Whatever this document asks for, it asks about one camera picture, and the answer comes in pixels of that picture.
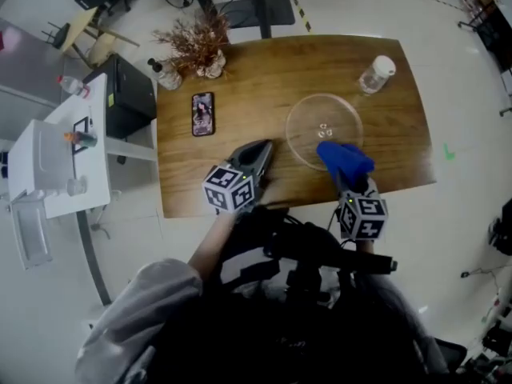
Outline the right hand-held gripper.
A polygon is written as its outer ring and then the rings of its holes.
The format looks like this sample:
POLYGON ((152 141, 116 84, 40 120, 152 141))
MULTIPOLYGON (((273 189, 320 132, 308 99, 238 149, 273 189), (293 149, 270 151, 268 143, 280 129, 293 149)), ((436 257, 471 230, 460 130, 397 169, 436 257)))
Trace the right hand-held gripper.
POLYGON ((387 222, 388 209, 375 181, 365 174, 351 185, 343 173, 338 173, 336 186, 341 236, 355 241, 378 239, 387 222))

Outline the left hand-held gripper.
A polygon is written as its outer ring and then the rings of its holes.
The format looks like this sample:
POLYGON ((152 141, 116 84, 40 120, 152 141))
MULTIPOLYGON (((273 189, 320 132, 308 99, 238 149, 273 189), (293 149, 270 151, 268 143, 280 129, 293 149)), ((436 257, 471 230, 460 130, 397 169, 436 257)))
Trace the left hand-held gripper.
POLYGON ((213 166, 202 182, 207 204, 217 212, 251 211, 263 194, 264 177, 273 153, 270 139, 253 141, 213 166))

